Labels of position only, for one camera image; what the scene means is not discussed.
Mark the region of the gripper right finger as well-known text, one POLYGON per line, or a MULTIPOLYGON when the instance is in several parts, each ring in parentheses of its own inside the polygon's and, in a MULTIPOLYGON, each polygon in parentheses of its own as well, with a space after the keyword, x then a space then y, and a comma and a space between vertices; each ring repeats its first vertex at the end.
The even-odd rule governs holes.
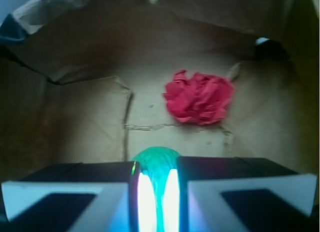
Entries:
POLYGON ((265 158, 177 159, 165 191, 165 231, 317 231, 318 178, 265 158))

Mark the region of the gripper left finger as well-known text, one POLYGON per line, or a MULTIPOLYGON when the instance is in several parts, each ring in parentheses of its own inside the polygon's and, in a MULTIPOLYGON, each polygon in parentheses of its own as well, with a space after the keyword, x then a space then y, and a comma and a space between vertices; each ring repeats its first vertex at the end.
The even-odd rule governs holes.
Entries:
POLYGON ((138 162, 66 163, 1 184, 1 231, 156 231, 138 162))

